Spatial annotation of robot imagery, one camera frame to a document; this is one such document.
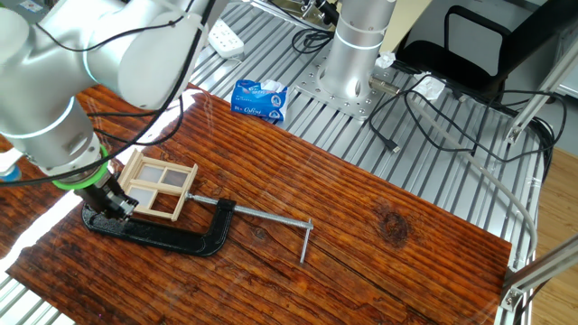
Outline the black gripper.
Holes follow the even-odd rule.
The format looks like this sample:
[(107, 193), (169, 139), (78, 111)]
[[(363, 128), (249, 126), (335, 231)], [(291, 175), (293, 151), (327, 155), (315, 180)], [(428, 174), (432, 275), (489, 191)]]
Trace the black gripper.
[[(106, 214), (107, 218), (128, 220), (132, 217), (138, 200), (126, 195), (110, 173), (105, 173), (98, 181), (86, 188), (74, 190), (94, 211)], [(121, 199), (117, 204), (117, 194)]]

